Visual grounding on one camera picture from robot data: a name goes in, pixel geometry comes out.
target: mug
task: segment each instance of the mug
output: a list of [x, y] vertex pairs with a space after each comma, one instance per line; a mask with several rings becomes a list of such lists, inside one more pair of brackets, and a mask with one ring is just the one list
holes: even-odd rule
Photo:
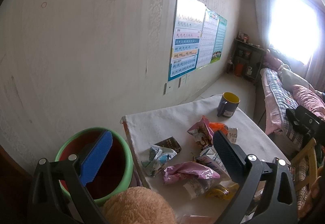
[[224, 117], [231, 117], [234, 113], [240, 99], [233, 93], [225, 92], [222, 94], [219, 106], [218, 106], [218, 113], [217, 116], [224, 116]]

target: stuffed toy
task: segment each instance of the stuffed toy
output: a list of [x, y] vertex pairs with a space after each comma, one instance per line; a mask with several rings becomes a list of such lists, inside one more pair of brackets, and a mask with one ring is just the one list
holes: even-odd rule
[[103, 215], [110, 224], [176, 224], [168, 202], [145, 187], [130, 187], [105, 202]]

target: white wallpaper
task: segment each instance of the white wallpaper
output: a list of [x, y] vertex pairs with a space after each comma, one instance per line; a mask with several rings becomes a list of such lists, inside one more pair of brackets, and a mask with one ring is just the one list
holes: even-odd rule
[[194, 95], [224, 70], [241, 2], [200, 1], [228, 20], [221, 60], [163, 95], [176, 0], [4, 0], [0, 144], [33, 172], [82, 129], [123, 135], [122, 116]]

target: window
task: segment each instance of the window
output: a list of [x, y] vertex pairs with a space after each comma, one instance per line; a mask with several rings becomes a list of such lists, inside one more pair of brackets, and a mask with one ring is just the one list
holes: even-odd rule
[[276, 0], [270, 43], [283, 54], [307, 64], [319, 44], [316, 13], [302, 0]]

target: floor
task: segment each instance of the floor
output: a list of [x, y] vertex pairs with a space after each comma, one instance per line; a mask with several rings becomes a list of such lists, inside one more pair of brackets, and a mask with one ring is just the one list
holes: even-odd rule
[[195, 101], [224, 92], [236, 94], [240, 98], [238, 107], [253, 119], [256, 97], [255, 86], [251, 82], [231, 73], [224, 74], [220, 77], [213, 85], [198, 96]]

